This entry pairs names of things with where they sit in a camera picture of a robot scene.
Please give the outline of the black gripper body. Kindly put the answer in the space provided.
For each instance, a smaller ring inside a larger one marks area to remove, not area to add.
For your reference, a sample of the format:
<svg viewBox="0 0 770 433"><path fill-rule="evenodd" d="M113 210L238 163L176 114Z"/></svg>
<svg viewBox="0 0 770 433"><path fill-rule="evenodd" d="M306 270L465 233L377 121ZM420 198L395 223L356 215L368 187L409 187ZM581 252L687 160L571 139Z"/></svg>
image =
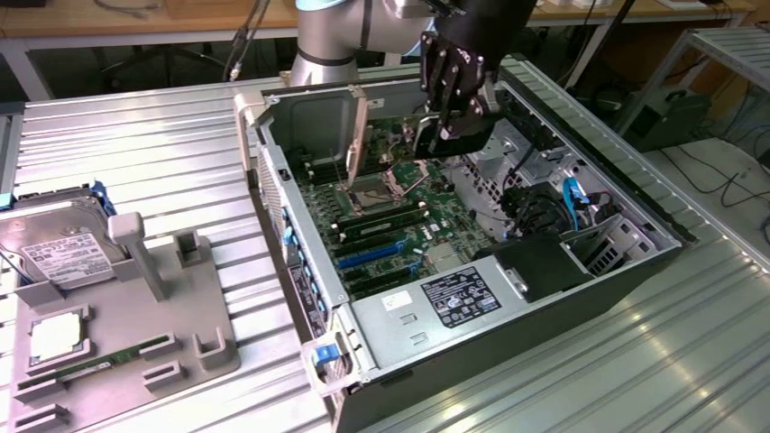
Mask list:
<svg viewBox="0 0 770 433"><path fill-rule="evenodd" d="M497 69L529 20L535 1L468 0L447 4L451 13L435 18L439 37L473 60L481 57L487 70Z"/></svg>

